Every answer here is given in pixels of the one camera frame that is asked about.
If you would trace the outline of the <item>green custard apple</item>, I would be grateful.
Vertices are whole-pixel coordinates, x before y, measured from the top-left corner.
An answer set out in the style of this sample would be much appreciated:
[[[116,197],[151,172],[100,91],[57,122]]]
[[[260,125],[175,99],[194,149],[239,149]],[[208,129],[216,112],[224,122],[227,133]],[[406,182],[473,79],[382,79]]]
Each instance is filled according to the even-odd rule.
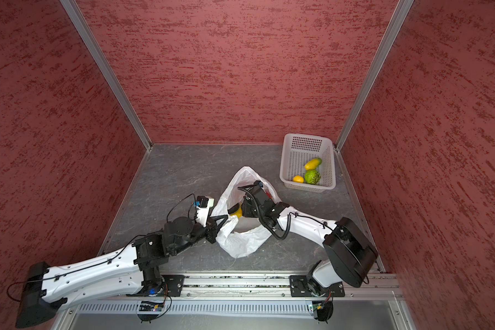
[[[317,185],[321,180],[321,174],[316,169],[307,170],[304,180],[306,184]]]

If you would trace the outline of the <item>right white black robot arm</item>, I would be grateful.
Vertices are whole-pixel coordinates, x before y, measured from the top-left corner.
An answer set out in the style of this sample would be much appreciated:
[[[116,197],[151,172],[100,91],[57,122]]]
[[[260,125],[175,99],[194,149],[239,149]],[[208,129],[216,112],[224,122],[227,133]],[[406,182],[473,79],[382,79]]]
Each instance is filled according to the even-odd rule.
[[[329,295],[330,287],[337,283],[354,288],[370,283],[369,271],[379,254],[351,219],[333,221],[301,213],[285,202],[275,202],[261,181],[238,190],[244,193],[243,215],[258,219],[275,239],[283,241],[294,233],[324,248],[328,259],[316,262],[305,276],[313,295]]]

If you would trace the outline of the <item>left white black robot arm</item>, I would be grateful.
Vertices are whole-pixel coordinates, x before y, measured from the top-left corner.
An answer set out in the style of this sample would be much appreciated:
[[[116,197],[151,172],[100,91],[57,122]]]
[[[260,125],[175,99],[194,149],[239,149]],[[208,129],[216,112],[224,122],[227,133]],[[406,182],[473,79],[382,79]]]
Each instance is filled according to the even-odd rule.
[[[113,296],[164,300],[179,296],[182,275],[163,275],[161,265],[170,257],[205,239],[216,241],[228,217],[209,217],[201,225],[188,217],[178,217],[148,235],[138,235],[125,247],[89,260],[49,266],[30,266],[19,298],[15,327],[24,329],[43,324],[64,309],[90,300]]]

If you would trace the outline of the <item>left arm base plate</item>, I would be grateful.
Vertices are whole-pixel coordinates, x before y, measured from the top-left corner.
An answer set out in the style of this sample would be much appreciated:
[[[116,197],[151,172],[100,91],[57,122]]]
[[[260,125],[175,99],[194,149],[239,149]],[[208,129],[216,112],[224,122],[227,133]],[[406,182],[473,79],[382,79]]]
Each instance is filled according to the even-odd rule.
[[[184,275],[164,274],[158,283],[153,284],[151,288],[146,291],[147,296],[180,297],[185,278]]]

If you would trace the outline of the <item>white plastic bag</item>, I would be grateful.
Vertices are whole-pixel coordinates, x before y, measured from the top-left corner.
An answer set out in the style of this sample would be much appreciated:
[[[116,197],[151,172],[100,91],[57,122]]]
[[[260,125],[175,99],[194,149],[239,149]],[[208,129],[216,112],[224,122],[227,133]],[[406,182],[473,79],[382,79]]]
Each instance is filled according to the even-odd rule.
[[[235,204],[242,202],[244,193],[237,188],[253,184],[255,181],[261,181],[264,188],[267,188],[275,202],[280,202],[281,198],[277,194],[275,188],[268,180],[261,177],[254,169],[249,166],[244,166],[239,169],[235,176],[231,179],[225,191],[218,199],[213,208],[212,216],[229,215],[228,210]],[[216,241],[231,257],[238,259],[247,257],[257,251],[270,237],[270,231],[264,228],[258,219],[256,219],[257,227],[250,230],[238,232],[241,219],[237,216],[230,216],[228,221],[219,231]]]

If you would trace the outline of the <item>small yellow lemon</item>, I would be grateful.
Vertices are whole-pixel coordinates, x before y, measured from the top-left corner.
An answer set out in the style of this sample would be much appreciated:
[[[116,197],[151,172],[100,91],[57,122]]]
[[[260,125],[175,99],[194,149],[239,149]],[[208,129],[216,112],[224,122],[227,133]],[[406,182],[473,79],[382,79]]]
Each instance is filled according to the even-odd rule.
[[[292,180],[293,182],[295,183],[304,183],[305,182],[305,179],[304,177],[300,176],[300,175],[297,175],[293,178]]]

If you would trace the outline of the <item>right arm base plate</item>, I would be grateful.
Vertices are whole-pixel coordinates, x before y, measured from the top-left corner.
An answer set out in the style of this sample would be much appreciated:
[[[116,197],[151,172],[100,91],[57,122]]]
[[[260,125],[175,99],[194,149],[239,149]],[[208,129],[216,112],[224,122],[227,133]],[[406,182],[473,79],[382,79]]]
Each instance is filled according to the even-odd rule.
[[[292,275],[290,279],[290,292],[292,297],[318,297],[318,298],[342,298],[345,290],[342,282],[334,283],[329,287],[323,287],[311,276]]]

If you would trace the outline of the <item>yellow banana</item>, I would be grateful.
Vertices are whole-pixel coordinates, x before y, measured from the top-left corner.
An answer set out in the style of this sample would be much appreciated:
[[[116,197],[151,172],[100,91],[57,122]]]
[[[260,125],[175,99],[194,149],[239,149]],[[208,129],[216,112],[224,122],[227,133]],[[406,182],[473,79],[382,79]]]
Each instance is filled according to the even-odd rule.
[[[238,209],[230,214],[231,216],[237,216],[239,219],[243,216],[242,208],[239,206]]]

